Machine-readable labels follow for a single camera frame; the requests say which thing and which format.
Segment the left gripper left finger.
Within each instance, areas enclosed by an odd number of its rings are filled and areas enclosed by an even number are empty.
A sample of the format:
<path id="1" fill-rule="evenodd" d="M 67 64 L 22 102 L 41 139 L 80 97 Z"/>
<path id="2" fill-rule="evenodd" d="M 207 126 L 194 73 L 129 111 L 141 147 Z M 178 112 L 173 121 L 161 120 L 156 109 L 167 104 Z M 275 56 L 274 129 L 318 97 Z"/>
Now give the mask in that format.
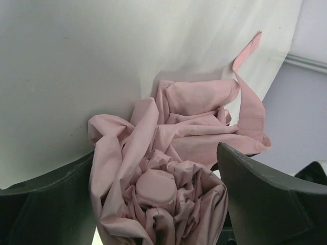
<path id="1" fill-rule="evenodd" d="M 1 190 L 1 244 L 92 244 L 93 154 Z"/>

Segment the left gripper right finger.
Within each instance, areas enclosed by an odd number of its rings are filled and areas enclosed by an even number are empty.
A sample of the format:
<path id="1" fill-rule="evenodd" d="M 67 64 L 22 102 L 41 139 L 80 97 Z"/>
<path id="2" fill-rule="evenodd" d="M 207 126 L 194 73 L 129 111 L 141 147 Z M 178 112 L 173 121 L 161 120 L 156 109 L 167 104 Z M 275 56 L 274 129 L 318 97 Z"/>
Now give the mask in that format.
<path id="1" fill-rule="evenodd" d="M 217 158 L 237 244 L 326 244 L 326 183 L 282 173 L 225 143 Z"/>

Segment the pink folding umbrella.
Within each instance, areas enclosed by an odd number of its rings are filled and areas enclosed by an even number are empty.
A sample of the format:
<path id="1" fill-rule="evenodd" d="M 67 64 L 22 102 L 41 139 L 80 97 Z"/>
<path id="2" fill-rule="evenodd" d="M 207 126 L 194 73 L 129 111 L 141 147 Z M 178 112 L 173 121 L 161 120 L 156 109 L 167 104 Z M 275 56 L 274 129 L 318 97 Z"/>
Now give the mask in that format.
<path id="1" fill-rule="evenodd" d="M 91 203 L 103 244 L 215 244 L 227 188 L 212 171 L 219 143 L 246 155 L 271 146 L 265 108 L 239 76 L 159 83 L 130 120 L 96 115 Z"/>

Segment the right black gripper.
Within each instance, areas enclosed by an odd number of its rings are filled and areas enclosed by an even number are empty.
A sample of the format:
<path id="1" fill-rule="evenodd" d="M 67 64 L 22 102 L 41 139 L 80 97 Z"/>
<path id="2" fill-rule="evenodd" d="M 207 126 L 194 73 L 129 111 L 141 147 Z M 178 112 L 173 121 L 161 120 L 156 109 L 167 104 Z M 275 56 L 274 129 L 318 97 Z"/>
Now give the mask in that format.
<path id="1" fill-rule="evenodd" d="M 294 176 L 313 183 L 326 183 L 326 166 L 326 160 L 313 161 Z"/>

